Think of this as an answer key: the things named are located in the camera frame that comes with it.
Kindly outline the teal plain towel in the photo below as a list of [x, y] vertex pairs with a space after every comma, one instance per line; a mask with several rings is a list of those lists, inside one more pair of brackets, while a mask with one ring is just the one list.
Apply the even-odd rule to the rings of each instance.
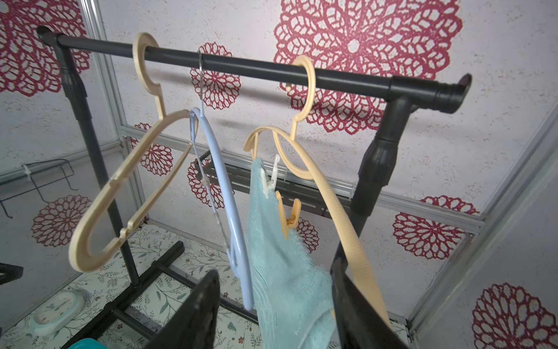
[[246, 245], [265, 348], [327, 348], [336, 329], [332, 280], [295, 230], [283, 235], [281, 203], [261, 159], [251, 166]]

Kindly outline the beige plastic hanger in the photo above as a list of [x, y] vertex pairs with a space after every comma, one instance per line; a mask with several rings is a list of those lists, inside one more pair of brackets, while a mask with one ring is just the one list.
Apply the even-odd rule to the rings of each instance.
[[[336, 194], [331, 188], [328, 180], [319, 170], [318, 165], [312, 160], [310, 155], [298, 143], [298, 141], [296, 141], [296, 130], [298, 123], [304, 121], [312, 110], [315, 100], [317, 79], [315, 67], [311, 59], [307, 56], [299, 56], [298, 58], [296, 58], [293, 64], [305, 68], [308, 77], [308, 91], [305, 106], [303, 107], [302, 111], [294, 117], [291, 132], [287, 133], [282, 129], [272, 126], [259, 127], [255, 129], [254, 132], [251, 133], [251, 135], [249, 135], [244, 145], [244, 151], [250, 152], [251, 158], [257, 158], [259, 135], [265, 130], [270, 130], [273, 133], [278, 154], [289, 171], [304, 180], [312, 180], [315, 182], [334, 221], [334, 225], [337, 229], [337, 233], [344, 250], [344, 254], [347, 258], [348, 267], [353, 273], [353, 282], [355, 283], [355, 286], [364, 296], [369, 305], [376, 311], [380, 319], [388, 327], [390, 327], [391, 324], [389, 321], [386, 305], [379, 290], [379, 285], [377, 283], [373, 267], [366, 256], [366, 252], [355, 232], [355, 229], [353, 228], [353, 224], [351, 223], [350, 218], [348, 217]], [[285, 151], [281, 147], [279, 138], [284, 138], [289, 142], [289, 144], [294, 148], [298, 156], [307, 167], [306, 170], [296, 167], [289, 160]]]

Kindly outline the cream plastic hanger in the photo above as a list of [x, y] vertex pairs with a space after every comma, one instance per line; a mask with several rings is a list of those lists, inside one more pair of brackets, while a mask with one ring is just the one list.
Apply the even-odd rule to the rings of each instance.
[[145, 54], [148, 47], [158, 48], [157, 41], [149, 33], [140, 33], [132, 45], [132, 55], [135, 63], [137, 75], [144, 84], [145, 89], [155, 97], [155, 104], [159, 119], [144, 134], [133, 151], [126, 157], [123, 164], [117, 169], [114, 175], [107, 181], [101, 189], [96, 199], [92, 202], [87, 212], [79, 221], [74, 235], [71, 238], [69, 249], [69, 261], [71, 266], [83, 273], [93, 272], [104, 266], [121, 247], [127, 242], [128, 238], [138, 229], [143, 218], [156, 203], [169, 184], [174, 180], [181, 166], [187, 158], [193, 145], [189, 144], [179, 158], [177, 163], [159, 184], [157, 189], [149, 196], [144, 204], [130, 218], [129, 222], [120, 230], [116, 238], [113, 238], [100, 254], [94, 254], [91, 250], [91, 240], [94, 229], [100, 221], [103, 212], [107, 211], [113, 199], [121, 187], [127, 183], [129, 177], [141, 162], [147, 150], [155, 142], [156, 138], [174, 122], [183, 119], [191, 119], [189, 110], [179, 110], [167, 113], [164, 104], [164, 95], [159, 83], [152, 81], [148, 75], [145, 65]]

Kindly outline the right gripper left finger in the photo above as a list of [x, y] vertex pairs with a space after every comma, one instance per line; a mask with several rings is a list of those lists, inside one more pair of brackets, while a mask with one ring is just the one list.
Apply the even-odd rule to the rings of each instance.
[[146, 347], [213, 348], [219, 300], [219, 274], [211, 270]]

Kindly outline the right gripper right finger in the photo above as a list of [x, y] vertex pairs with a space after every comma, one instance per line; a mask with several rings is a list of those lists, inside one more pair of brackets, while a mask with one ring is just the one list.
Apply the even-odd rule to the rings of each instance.
[[331, 276], [335, 317], [342, 348], [407, 348], [346, 275], [341, 258], [333, 261]]

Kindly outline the light blue hanger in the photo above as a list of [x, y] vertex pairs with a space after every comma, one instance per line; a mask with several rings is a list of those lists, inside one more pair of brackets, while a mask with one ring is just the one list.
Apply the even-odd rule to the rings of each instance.
[[230, 262], [230, 267], [235, 273], [235, 276], [241, 282], [241, 291], [244, 308], [251, 311], [254, 308], [254, 294], [251, 280], [251, 270], [248, 260], [248, 253], [244, 241], [244, 233], [242, 230], [241, 220], [238, 214], [237, 205], [233, 195], [233, 189], [228, 176], [225, 163], [222, 159], [222, 153], [219, 148], [217, 139], [213, 133], [212, 127], [206, 118], [204, 111], [204, 79], [203, 79], [203, 55], [198, 52], [198, 65], [200, 76], [200, 107], [195, 108], [190, 112], [193, 118], [190, 125], [193, 126], [197, 121], [206, 135], [211, 154], [214, 168], [216, 171], [219, 187], [222, 192], [224, 208], [227, 215], [228, 227], [230, 230], [230, 237], [224, 235], [226, 253]]

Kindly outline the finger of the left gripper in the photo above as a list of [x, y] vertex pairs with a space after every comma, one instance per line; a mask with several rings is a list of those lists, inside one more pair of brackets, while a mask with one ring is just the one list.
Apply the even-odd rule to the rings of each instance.
[[0, 263], [0, 285], [13, 282], [23, 276], [24, 267]]

